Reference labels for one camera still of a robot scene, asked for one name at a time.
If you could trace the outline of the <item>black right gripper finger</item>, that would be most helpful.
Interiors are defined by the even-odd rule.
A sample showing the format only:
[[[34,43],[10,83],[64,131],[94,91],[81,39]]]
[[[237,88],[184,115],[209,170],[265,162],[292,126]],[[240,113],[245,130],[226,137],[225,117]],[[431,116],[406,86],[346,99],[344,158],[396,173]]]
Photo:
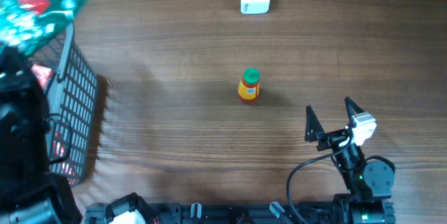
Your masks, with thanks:
[[[325,131],[311,105],[306,106],[305,141],[315,142],[323,139]]]
[[[363,113],[364,110],[360,108],[349,96],[344,99],[348,118],[351,118],[355,114]]]

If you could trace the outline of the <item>orange sauce bottle green cap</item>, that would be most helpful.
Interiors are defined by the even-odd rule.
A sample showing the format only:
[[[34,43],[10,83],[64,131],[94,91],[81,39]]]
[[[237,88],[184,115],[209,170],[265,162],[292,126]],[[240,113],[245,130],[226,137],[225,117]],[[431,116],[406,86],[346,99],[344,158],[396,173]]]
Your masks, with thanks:
[[[241,101],[252,103],[257,100],[260,93],[261,74],[256,68],[248,68],[244,71],[237,93]]]

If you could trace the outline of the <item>green 3M gloves package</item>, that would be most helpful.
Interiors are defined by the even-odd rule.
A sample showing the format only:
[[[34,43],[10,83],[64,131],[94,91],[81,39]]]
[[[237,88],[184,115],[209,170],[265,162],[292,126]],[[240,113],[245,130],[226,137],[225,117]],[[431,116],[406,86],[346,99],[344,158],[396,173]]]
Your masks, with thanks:
[[[1,0],[1,46],[30,57],[74,22],[88,0]]]

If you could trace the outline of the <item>red small snack box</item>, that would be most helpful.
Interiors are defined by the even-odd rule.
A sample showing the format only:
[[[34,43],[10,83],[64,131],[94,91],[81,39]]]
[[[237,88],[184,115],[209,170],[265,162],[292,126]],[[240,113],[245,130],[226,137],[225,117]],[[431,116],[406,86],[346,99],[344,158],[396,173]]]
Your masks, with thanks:
[[[46,90],[50,80],[54,75],[54,71],[51,68],[34,64],[31,68],[33,74],[36,76],[38,83],[42,90]]]

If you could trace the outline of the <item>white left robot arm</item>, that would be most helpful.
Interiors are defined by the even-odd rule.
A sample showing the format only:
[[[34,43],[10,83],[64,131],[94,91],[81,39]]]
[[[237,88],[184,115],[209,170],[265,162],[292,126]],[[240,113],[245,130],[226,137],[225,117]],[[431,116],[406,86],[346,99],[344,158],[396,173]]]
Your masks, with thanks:
[[[1,51],[1,222],[81,223],[65,176],[49,171],[44,91],[15,47]]]

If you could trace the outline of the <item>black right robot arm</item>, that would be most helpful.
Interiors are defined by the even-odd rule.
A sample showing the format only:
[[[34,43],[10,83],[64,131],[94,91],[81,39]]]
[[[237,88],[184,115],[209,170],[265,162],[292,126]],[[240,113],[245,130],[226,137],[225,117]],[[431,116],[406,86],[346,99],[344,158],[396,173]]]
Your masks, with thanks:
[[[324,131],[314,110],[306,108],[305,141],[316,142],[318,151],[331,150],[347,192],[329,202],[301,202],[297,210],[308,223],[395,223],[391,198],[395,165],[381,156],[365,157],[361,146],[376,129],[376,119],[344,99],[348,124],[340,130]]]

